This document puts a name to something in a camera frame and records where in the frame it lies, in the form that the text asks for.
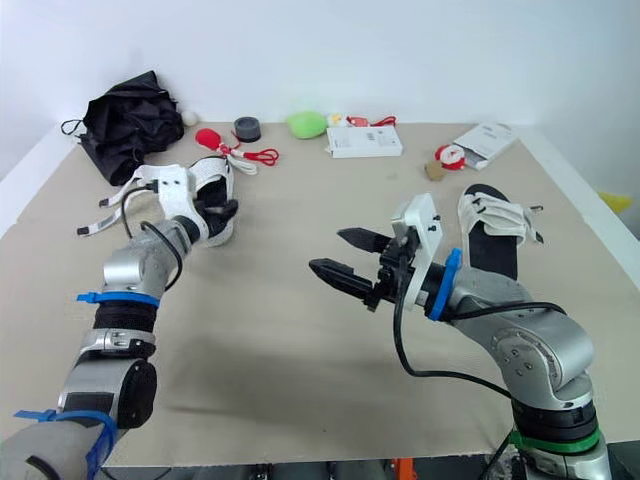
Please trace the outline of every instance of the red object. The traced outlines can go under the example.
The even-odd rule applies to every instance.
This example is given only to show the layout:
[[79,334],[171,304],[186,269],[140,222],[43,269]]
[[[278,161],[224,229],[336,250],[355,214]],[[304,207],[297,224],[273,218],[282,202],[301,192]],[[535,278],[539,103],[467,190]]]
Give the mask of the red object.
[[396,473],[396,480],[418,480],[418,474],[413,469],[413,458],[394,458],[391,465]]
[[347,122],[349,122],[354,127],[368,127],[369,120],[364,117],[347,117]]
[[382,127],[384,125],[393,125],[395,127],[396,117],[392,115],[389,117],[384,117],[382,120],[376,123],[369,123],[369,120],[364,117],[347,117],[347,122],[349,122],[354,127]]
[[393,125],[396,126],[396,117],[393,115],[384,117],[382,120],[377,121],[376,123],[372,123],[372,127],[382,127],[383,125]]
[[223,155],[234,155],[246,158],[247,160],[253,160],[254,162],[261,162],[268,167],[274,166],[276,164],[276,160],[280,158],[280,154],[275,148],[266,148],[259,152],[242,152],[240,150],[236,150],[236,148],[240,146],[240,141],[238,141],[238,144],[235,147],[229,147],[222,143],[222,137],[220,137],[220,134],[210,128],[198,130],[196,132],[196,142],[210,148],[211,150],[220,150]]
[[214,132],[210,128],[203,128],[196,133],[196,142],[200,145],[210,148],[211,150],[218,150],[222,143],[222,137]]
[[[451,151],[445,152],[449,147],[455,147],[455,149],[452,148]],[[442,168],[447,170],[462,170],[464,168],[464,150],[457,145],[442,145],[438,147],[434,157],[442,164]]]

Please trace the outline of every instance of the black tape roll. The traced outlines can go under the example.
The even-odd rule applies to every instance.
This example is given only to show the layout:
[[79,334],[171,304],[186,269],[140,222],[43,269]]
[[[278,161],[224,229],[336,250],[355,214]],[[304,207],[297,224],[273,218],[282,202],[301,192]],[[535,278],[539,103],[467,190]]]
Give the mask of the black tape roll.
[[254,117],[240,117],[233,126],[236,130],[236,137],[244,143],[251,143],[260,140],[260,122]]

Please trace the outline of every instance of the white box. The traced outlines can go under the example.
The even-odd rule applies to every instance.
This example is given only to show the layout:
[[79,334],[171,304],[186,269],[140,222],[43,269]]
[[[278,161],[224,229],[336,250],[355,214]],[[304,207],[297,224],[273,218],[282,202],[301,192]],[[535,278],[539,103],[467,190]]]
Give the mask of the white box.
[[329,127],[329,147],[333,158],[398,157],[402,143],[393,126]]
[[517,139],[515,132],[500,123],[481,123],[453,141],[464,149],[465,165],[482,170]]

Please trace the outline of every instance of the black umbrella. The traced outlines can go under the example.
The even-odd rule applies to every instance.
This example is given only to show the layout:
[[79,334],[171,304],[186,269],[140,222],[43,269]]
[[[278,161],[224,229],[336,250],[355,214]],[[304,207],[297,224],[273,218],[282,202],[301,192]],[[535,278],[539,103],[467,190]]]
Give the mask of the black umbrella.
[[176,102],[153,70],[90,101],[82,122],[87,132],[80,143],[111,185],[126,183],[145,154],[162,152],[184,135]]

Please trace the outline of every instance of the black cable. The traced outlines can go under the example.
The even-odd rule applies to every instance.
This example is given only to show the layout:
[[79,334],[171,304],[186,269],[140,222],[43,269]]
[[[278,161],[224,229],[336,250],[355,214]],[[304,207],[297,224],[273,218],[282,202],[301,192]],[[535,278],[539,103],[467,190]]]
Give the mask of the black cable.
[[164,287],[164,291],[167,292],[171,287],[175,285],[175,283],[180,278],[180,275],[182,275],[182,257],[180,256],[180,252],[178,252],[176,247],[173,246],[173,244],[169,241],[169,239],[165,237],[165,235],[160,230],[158,230],[155,227],[155,225],[147,221],[143,221],[143,222],[140,222],[140,228],[142,230],[146,230],[147,228],[151,230],[160,240],[162,240],[162,243],[164,243],[167,246],[167,248],[171,251],[171,253],[173,253],[173,256],[176,257],[176,263],[178,264],[178,271],[176,272],[176,276],[173,277],[173,280],[171,280],[167,284],[167,286]]
[[[105,477],[107,477],[109,480],[118,480],[116,477],[114,477],[111,473],[109,473],[109,471],[107,470],[106,467],[102,467],[100,469],[102,471],[102,473],[104,474]],[[164,472],[162,472],[160,475],[158,475],[157,477],[153,477],[151,480],[160,480],[161,478],[166,477],[169,472],[171,472],[171,470],[173,470],[173,467],[169,467],[167,468]]]
[[470,312],[457,313],[452,317],[449,317],[447,320],[465,320],[468,318],[491,315],[493,313],[513,312],[516,310],[528,310],[534,308],[544,308],[547,310],[555,310],[563,315],[567,314],[562,307],[551,302],[513,302],[503,303],[502,305],[496,305],[493,307],[479,308],[478,310],[472,310]]
[[132,238],[131,229],[129,228],[129,222],[127,221],[127,199],[130,195],[135,192],[141,192],[142,190],[151,190],[152,187],[149,185],[145,185],[143,187],[136,187],[129,190],[122,196],[122,201],[120,202],[120,216],[122,217],[122,224],[124,225],[124,231],[127,232],[127,237]]
[[[65,130],[64,129],[65,125],[68,125],[69,123],[72,123],[72,122],[76,122],[75,126],[71,130]],[[72,135],[78,129],[78,127],[80,127],[81,123],[82,123],[82,120],[80,120],[79,118],[74,118],[72,120],[65,120],[60,124],[60,131],[65,135]]]
[[407,294],[407,287],[409,282],[406,280],[407,276],[407,257],[400,255],[400,268],[398,269],[398,299],[393,309],[393,341],[396,346],[396,352],[400,358],[400,363],[405,371],[412,377],[443,377],[443,378],[457,378],[459,380],[467,380],[469,382],[477,383],[483,387],[489,388],[494,392],[499,393],[507,398],[511,398],[511,394],[502,387],[491,383],[482,378],[474,377],[467,373],[453,372],[450,370],[414,370],[409,364],[407,354],[404,351],[404,345],[402,343],[402,309],[404,307],[404,299]]
[[511,440],[511,431],[507,433],[507,436],[504,437],[504,440],[502,441],[498,449],[495,451],[495,453],[489,460],[489,463],[485,465],[484,469],[482,470],[482,473],[480,473],[480,476],[478,477],[478,480],[486,480],[487,478],[489,478],[489,472],[491,471],[493,466],[498,462],[498,460],[506,450],[507,446],[509,446],[510,440]]

